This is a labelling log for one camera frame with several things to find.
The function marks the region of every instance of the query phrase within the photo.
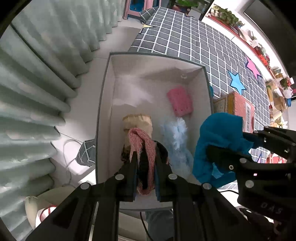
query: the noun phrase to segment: white floor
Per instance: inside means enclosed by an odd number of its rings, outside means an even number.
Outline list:
[[[56,166],[55,172],[51,174],[55,181],[55,186],[64,185],[70,179],[70,175],[66,173],[65,169],[66,163],[63,157],[63,148],[67,163],[77,156],[80,148],[80,144],[74,141],[67,142],[66,144],[65,142],[74,139],[82,144],[83,141],[95,137],[99,94],[109,52],[127,51],[142,26],[139,20],[133,18],[118,22],[118,27],[112,28],[112,33],[107,35],[107,40],[100,42],[100,49],[93,52],[93,60],[87,63],[89,65],[89,72],[77,76],[77,78],[81,79],[81,87],[77,89],[78,96],[67,100],[67,103],[71,106],[71,111],[62,115],[66,124],[64,126],[56,126],[61,133],[61,138],[57,141],[52,141],[52,144],[58,151],[51,158],[51,161]],[[72,173],[72,185],[78,186],[78,183],[84,180],[95,184],[94,167],[80,166],[76,161],[73,161],[69,165],[69,170]]]

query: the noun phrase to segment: red knitted cloth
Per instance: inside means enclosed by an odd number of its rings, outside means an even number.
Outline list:
[[[154,189],[154,163],[155,163],[155,142],[148,136],[146,132],[140,128],[132,128],[128,132],[129,141],[131,144],[130,161],[133,152],[138,154],[138,164],[140,163],[140,155],[145,143],[145,149],[149,161],[148,172],[148,187],[143,190],[142,183],[138,180],[137,190],[141,195],[148,195]]]

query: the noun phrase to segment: cardboard box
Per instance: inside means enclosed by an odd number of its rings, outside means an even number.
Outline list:
[[[254,105],[237,92],[232,92],[225,97],[215,100],[214,112],[226,112],[243,118],[243,131],[253,133],[254,131]]]
[[[285,99],[282,96],[274,97],[274,107],[281,112],[287,108]]]
[[[269,102],[271,103],[274,100],[274,94],[269,87],[267,87],[267,96],[268,96]]]
[[[182,86],[190,95],[193,111],[183,119],[187,126],[187,148],[194,155],[200,126],[212,114],[213,105],[206,69],[168,55],[139,52],[110,53],[99,102],[96,141],[97,182],[105,182],[123,165],[121,151],[125,140],[127,115],[151,116],[152,139],[162,142],[164,122],[176,121],[167,97],[171,89]],[[155,190],[149,195],[136,194],[133,202],[120,202],[120,209],[154,210],[173,208],[172,202],[158,202]]]

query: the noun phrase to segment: grid pattern rug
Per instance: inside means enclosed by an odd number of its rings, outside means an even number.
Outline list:
[[[254,129],[263,130],[269,125],[268,97],[263,78],[255,78],[247,67],[247,58],[229,38],[203,22],[175,10],[159,7],[141,13],[145,27],[137,35],[129,51],[161,53],[202,64],[206,67],[214,96],[219,98],[235,88],[230,86],[231,76],[236,75],[246,90],[242,95],[255,106]],[[262,153],[266,160],[267,150],[251,150],[254,161]]]

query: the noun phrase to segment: light green curtain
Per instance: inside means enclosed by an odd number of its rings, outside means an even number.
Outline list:
[[[53,186],[54,129],[124,0],[32,0],[0,39],[0,217],[17,241],[32,231],[24,200]]]

